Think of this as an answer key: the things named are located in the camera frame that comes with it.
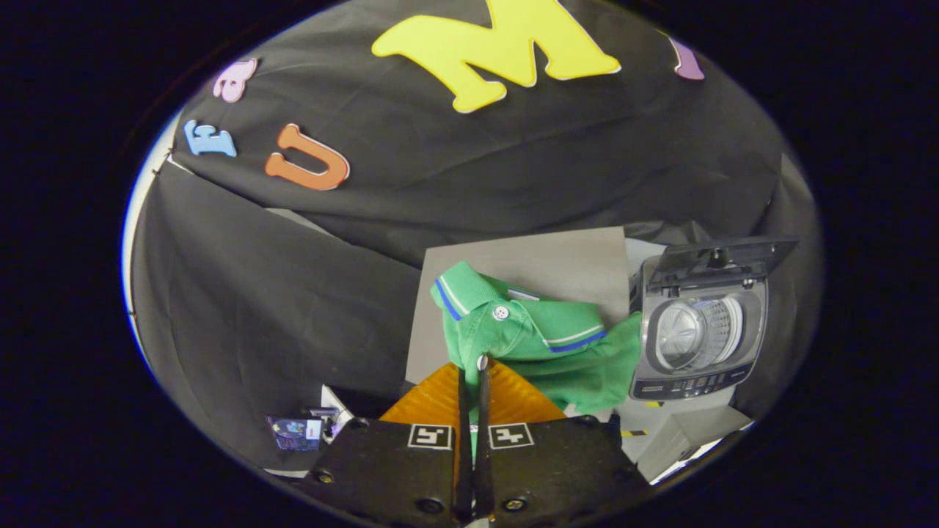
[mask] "white button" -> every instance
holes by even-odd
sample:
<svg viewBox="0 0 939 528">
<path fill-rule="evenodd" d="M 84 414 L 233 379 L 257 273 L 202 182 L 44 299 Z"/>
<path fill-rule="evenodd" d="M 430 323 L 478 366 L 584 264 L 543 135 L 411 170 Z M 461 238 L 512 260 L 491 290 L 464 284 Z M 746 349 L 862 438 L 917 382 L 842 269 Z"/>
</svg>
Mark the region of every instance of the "white button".
<svg viewBox="0 0 939 528">
<path fill-rule="evenodd" d="M 496 318 L 496 320 L 506 320 L 509 318 L 509 309 L 505 306 L 499 306 L 492 311 L 492 317 Z"/>
</svg>

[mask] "washing machine drum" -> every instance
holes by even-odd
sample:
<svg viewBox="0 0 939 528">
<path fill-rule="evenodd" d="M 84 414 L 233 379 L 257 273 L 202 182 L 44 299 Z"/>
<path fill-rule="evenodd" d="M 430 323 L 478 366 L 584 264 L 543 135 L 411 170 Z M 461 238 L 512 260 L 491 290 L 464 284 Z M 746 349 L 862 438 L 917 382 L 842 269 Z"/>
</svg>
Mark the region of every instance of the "washing machine drum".
<svg viewBox="0 0 939 528">
<path fill-rule="evenodd" d="M 674 301 L 659 317 L 655 356 L 672 371 L 702 370 L 733 355 L 743 326 L 743 309 L 733 297 Z"/>
</svg>

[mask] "yellow letter m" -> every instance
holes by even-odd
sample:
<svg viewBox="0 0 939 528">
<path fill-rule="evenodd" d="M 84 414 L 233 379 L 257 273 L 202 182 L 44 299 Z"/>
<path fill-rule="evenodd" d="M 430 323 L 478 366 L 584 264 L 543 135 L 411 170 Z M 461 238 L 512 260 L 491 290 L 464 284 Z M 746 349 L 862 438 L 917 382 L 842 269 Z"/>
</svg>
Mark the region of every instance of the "yellow letter m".
<svg viewBox="0 0 939 528">
<path fill-rule="evenodd" d="M 428 70 L 456 95 L 454 109 L 469 113 L 505 97 L 505 85 L 488 82 L 471 67 L 517 85 L 534 86 L 533 45 L 545 52 L 545 73 L 558 80 L 614 73 L 604 54 L 558 0 L 486 0 L 492 29 L 418 15 L 396 24 L 372 45 L 377 56 L 403 55 Z"/>
</svg>

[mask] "black fabric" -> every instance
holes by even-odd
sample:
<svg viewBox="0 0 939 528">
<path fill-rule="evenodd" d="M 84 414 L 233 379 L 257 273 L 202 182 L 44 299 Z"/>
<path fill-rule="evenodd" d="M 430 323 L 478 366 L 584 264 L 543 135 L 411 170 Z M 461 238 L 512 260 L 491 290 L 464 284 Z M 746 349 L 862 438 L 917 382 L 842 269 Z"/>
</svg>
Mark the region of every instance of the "black fabric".
<svg viewBox="0 0 939 528">
<path fill-rule="evenodd" d="M 214 442 L 294 471 L 316 453 L 278 450 L 265 415 L 318 405 L 324 382 L 397 397 L 419 275 L 165 163 L 131 279 L 169 396 Z"/>
<path fill-rule="evenodd" d="M 316 404 L 323 382 L 400 396 L 426 248 L 610 225 L 664 244 L 801 239 L 771 281 L 764 349 L 734 400 L 756 419 L 769 411 L 805 357 L 822 292 L 811 193 L 781 168 L 796 156 L 707 57 L 704 81 L 683 79 L 643 20 L 561 3 L 621 71 L 557 81 L 536 47 L 534 87 L 480 70 L 509 93 L 459 114 L 429 72 L 371 45 L 416 14 L 489 26 L 485 2 L 352 0 L 243 56 L 260 63 L 236 103 L 212 95 L 215 75 L 193 94 L 174 160 L 195 176 L 166 165 L 157 178 L 132 283 L 154 374 L 213 440 L 268 469 L 306 469 L 273 447 L 263 415 Z M 190 119 L 230 132 L 238 156 L 191 154 Z M 322 192 L 267 176 L 287 123 L 342 153 L 349 179 Z"/>
<path fill-rule="evenodd" d="M 429 72 L 371 45 L 416 14 L 489 26 L 485 2 L 353 0 L 245 55 L 260 63 L 240 101 L 213 97 L 207 79 L 182 114 L 176 158 L 413 266 L 426 247 L 637 222 L 749 234 L 779 177 L 769 117 L 705 57 L 703 82 L 676 75 L 669 40 L 638 17 L 562 4 L 620 72 L 557 81 L 536 51 L 534 87 L 504 81 L 504 100 L 459 114 Z M 190 119 L 229 131 L 238 157 L 192 155 L 181 131 Z M 266 176 L 287 123 L 345 155 L 349 179 L 320 192 Z"/>
</svg>

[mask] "toy washing machine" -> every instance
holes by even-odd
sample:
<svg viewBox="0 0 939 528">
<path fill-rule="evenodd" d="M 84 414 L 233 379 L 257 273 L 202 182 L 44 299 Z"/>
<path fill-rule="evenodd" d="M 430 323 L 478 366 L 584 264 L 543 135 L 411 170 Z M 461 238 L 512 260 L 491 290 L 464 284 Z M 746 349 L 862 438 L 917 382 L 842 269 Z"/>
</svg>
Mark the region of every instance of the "toy washing machine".
<svg viewBox="0 0 939 528">
<path fill-rule="evenodd" d="M 631 295 L 631 311 L 642 311 L 643 352 L 630 396 L 684 399 L 745 380 L 760 355 L 767 281 L 797 244 L 710 241 L 671 246 L 644 260 Z"/>
</svg>

